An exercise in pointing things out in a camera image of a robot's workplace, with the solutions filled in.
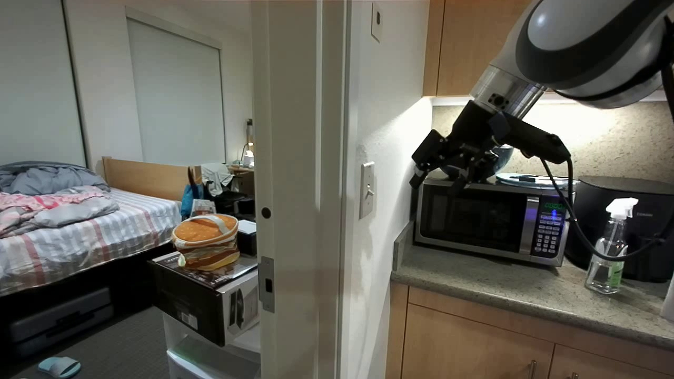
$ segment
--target wall outlet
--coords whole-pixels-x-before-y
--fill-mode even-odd
[[[374,210],[377,183],[374,183],[374,163],[361,165],[361,207],[357,220],[364,220]]]
[[[384,12],[377,3],[371,6],[371,33],[381,44],[381,30],[384,30]]]

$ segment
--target open door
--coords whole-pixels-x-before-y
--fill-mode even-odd
[[[338,378],[345,3],[253,3],[264,378]]]

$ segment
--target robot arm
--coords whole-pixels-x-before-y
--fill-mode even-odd
[[[549,163],[569,161],[562,141],[522,119],[546,89],[594,108],[621,108],[659,89],[674,44],[665,19],[674,0],[534,0],[485,70],[452,133],[429,133],[416,169],[443,169],[456,183],[482,182],[503,161],[500,146]]]

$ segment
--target microwave control panel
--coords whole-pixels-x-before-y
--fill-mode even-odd
[[[532,233],[531,254],[554,258],[561,251],[567,213],[558,199],[539,200],[539,217]]]

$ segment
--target wooden cabinet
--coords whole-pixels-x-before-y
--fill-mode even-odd
[[[427,307],[408,307],[403,378],[548,378],[551,343]]]
[[[588,352],[555,348],[549,379],[665,379],[642,367],[626,365],[619,361],[594,356]]]
[[[674,379],[674,352],[392,284],[388,379]]]
[[[429,0],[423,95],[469,95],[528,0]]]

